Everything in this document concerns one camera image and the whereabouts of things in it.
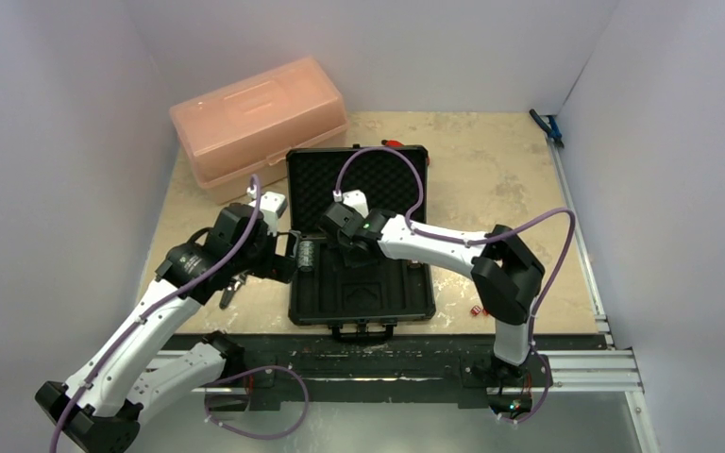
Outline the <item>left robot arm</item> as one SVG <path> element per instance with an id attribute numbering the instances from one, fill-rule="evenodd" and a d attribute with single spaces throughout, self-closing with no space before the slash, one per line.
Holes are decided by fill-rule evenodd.
<path id="1" fill-rule="evenodd" d="M 142 425 L 195 388 L 252 385 L 244 349 L 219 330 L 162 367 L 147 367 L 184 322 L 235 277 L 292 278 L 294 258 L 276 252 L 286 208 L 279 193 L 232 203 L 213 226 L 169 250 L 141 301 L 99 351 L 65 381 L 46 381 L 36 392 L 36 402 L 55 424 L 51 451 L 67 436 L 85 452 L 124 452 Z"/>

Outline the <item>black foam-lined poker case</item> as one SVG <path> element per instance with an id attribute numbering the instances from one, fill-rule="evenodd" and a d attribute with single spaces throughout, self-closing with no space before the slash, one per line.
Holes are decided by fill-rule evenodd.
<path id="1" fill-rule="evenodd" d="M 298 269 L 290 286 L 288 316 L 297 326 L 325 326 L 337 340 L 384 340 L 400 322 L 424 321 L 436 312 L 431 271 L 426 264 L 383 260 L 346 267 L 318 227 L 337 182 L 364 192 L 371 208 L 404 214 L 428 193 L 429 153 L 422 145 L 399 148 L 397 156 L 347 148 L 302 148 L 286 157 L 291 228 L 314 241 L 313 272 Z"/>

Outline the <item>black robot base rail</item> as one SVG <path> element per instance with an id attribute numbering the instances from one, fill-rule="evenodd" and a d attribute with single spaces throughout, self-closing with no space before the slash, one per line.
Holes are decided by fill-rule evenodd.
<path id="1" fill-rule="evenodd" d="M 283 402 L 446 403 L 460 409 L 505 409 L 518 379 L 490 369 L 490 334 L 397 335 L 387 341 L 339 342 L 310 334 L 177 334 L 164 352 L 187 351 L 207 339 L 226 346 L 229 372 L 255 369 L 232 387 L 250 392 L 253 411 Z"/>

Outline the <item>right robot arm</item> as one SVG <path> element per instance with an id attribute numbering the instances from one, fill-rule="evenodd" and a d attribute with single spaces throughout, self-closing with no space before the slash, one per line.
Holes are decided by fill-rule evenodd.
<path id="1" fill-rule="evenodd" d="M 318 222 L 345 264 L 416 261 L 470 279 L 481 306 L 495 319 L 492 370 L 506 384 L 528 374 L 531 309 L 541 293 L 545 267 L 507 226 L 490 232 L 458 231 L 411 222 L 389 210 L 362 215 L 334 202 Z"/>

